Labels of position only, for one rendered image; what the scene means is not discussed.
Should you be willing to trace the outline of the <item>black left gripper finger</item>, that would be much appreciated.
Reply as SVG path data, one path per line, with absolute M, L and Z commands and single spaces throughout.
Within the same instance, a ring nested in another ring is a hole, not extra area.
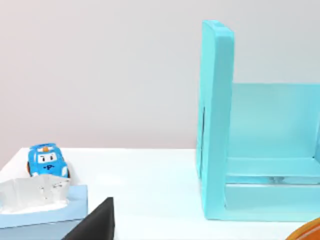
M 107 197 L 61 240 L 114 240 L 114 198 Z

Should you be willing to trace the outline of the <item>light blue tissue box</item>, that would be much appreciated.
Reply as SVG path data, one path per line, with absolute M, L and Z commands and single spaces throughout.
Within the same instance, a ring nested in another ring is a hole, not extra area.
M 73 185 L 64 207 L 0 213 L 0 240 L 61 240 L 88 214 L 88 188 Z

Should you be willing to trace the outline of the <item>white tissue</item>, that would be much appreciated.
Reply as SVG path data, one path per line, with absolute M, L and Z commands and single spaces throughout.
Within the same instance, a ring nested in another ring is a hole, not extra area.
M 0 183 L 0 214 L 51 211 L 68 205 L 70 179 L 51 174 Z

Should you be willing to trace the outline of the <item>blue toy car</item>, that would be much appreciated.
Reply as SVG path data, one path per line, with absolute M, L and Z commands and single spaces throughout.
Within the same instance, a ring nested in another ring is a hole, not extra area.
M 29 148 L 27 171 L 30 177 L 53 175 L 70 178 L 70 171 L 60 148 L 55 143 L 36 144 Z

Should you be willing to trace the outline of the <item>light blue rack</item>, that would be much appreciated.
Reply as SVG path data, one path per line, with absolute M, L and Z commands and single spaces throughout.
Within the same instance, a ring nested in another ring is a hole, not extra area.
M 234 83 L 234 32 L 204 20 L 196 169 L 208 220 L 320 217 L 320 83 Z

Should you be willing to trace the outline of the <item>orange round object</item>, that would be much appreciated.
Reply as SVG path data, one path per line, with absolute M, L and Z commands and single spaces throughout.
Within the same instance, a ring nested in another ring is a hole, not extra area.
M 285 240 L 320 240 L 320 217 L 297 228 Z

